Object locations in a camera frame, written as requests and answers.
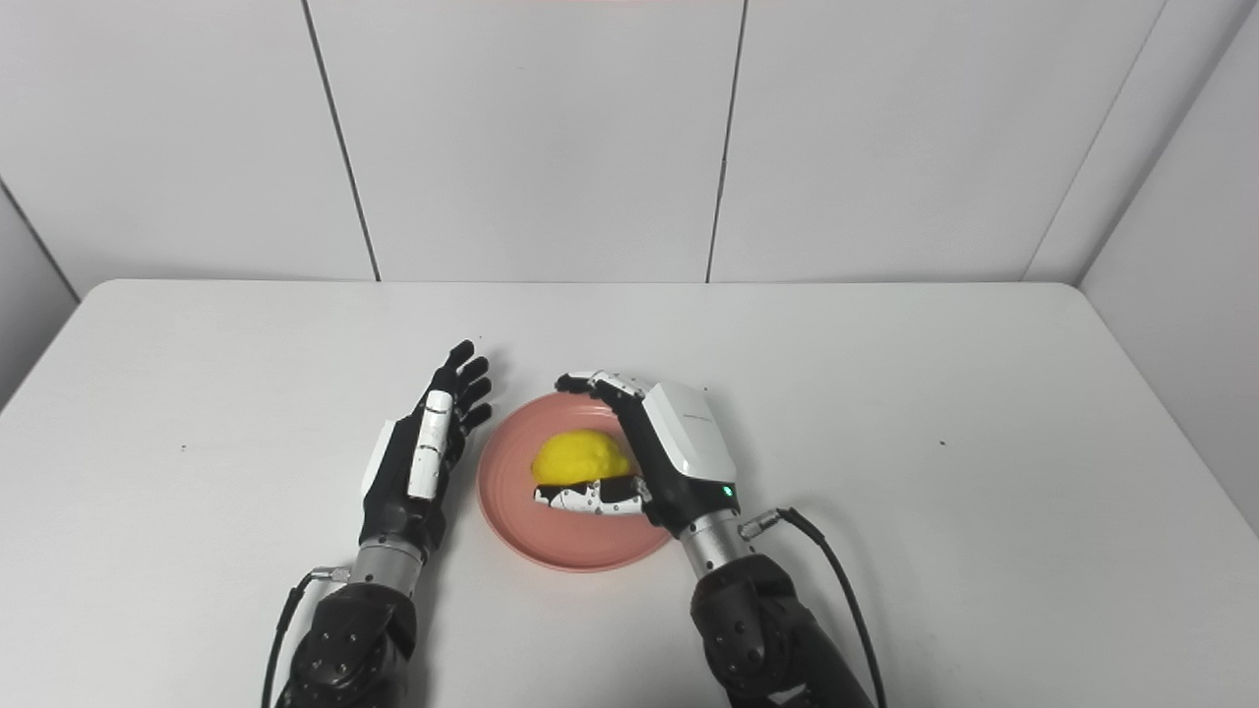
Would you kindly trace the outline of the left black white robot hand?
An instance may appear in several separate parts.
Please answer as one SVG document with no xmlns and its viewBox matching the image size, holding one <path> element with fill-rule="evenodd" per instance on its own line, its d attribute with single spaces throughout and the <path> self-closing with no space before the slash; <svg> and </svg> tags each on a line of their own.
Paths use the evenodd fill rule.
<svg viewBox="0 0 1259 708">
<path fill-rule="evenodd" d="M 360 544 L 400 542 L 427 559 L 447 534 L 449 476 L 473 431 L 492 416 L 488 359 L 463 340 L 433 373 L 409 414 L 387 422 L 363 499 Z"/>
</svg>

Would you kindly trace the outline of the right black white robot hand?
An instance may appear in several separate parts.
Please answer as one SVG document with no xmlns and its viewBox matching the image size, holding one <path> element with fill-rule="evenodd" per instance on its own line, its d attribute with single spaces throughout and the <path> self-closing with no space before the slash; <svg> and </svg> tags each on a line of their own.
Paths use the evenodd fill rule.
<svg viewBox="0 0 1259 708">
<path fill-rule="evenodd" d="M 646 385 L 602 369 L 560 375 L 555 389 L 611 407 L 632 470 L 536 484 L 536 503 L 588 515 L 642 514 L 676 538 L 696 532 L 704 518 L 742 511 L 737 464 L 701 391 L 670 382 Z"/>
</svg>

